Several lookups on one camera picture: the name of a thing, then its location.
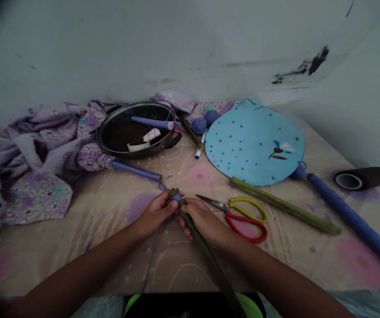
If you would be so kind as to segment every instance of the green bamboo stick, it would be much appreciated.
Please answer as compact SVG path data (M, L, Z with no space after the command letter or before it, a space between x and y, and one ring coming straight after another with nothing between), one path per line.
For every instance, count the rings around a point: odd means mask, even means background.
M169 195L171 197L176 196L178 193L179 193L178 189L176 188L173 188L169 191ZM197 244L200 252L202 253L203 258L205 262L207 263L207 266L209 266L213 279L215 280L216 284L219 286L219 289L224 294L228 304L230 305L230 309L232 310L234 317L246 318L246 313L243 307L241 306L240 302L235 296L233 288L231 287L221 267L219 266L218 262L213 256L212 251L210 250L206 240L201 235L201 233L197 230L191 216L181 210L181 207L185 204L184 200L180 200L178 204L179 204L178 211L180 212L181 216L185 220L187 227L190 229L191 234L193 235L193 238L194 238L194 242Z
M197 135L194 133L193 128L189 125L188 121L184 118L182 113L178 115L178 118L180 119L182 125L184 126L185 130L189 133L191 139L193 139L194 143L196 144L197 148L200 150L204 149L204 144L199 140Z
M322 232L326 232L328 234L331 234L333 236L337 236L341 234L341 228L335 225L332 222L323 220L295 205L292 205L284 200L281 200L280 198L265 192L259 188L256 188L248 183L245 183L244 181L241 181L240 179L237 179L236 177L231 178L231 184L234 186L237 186L241 190L255 196L259 197L262 200L265 200L267 203L270 203L283 211L287 212L288 214L298 218L299 220L317 228L318 230L321 230Z

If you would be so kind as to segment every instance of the blue yarn ball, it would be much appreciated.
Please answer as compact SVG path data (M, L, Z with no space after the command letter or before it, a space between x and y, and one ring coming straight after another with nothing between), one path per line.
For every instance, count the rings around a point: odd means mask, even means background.
M203 117L196 118L191 124L191 128L193 128L194 132L197 134L202 134L206 131L207 122Z
M210 110L204 115L204 119L207 121L207 125L210 127L215 120L219 118L219 114L216 110Z

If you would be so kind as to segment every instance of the red scissor handle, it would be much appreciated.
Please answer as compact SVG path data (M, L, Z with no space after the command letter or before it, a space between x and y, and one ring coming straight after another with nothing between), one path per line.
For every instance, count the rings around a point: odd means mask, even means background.
M252 243L255 243L255 244L262 243L268 237L268 230L261 222L256 222L255 220L252 220L252 219L249 219L246 217L234 215L230 211L226 212L225 219L234 231L236 231L238 234L240 234L242 237L246 238L247 240L249 240ZM241 233L237 229L237 227L234 225L234 223L232 222L231 219L249 222L249 223L252 223L254 225L259 226L260 229L262 230L262 235L258 238L250 238L250 237L245 236L243 233Z

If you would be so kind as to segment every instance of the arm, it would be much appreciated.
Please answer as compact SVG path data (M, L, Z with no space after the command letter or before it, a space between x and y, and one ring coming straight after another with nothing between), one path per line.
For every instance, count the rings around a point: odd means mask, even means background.
M182 210L210 245L224 252L283 317L354 317L318 285L230 230L200 200L185 199ZM185 221L184 233L192 239Z
M8 317L70 317L103 286L121 260L176 211L178 202L166 205L168 199L168 191L161 193L134 223L66 264L16 301Z

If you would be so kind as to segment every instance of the brown tape roll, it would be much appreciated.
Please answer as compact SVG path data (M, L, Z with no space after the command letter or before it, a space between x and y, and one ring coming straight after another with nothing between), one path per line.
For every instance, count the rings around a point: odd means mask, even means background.
M338 172L335 183L349 191L365 191L380 186L380 167L352 169Z

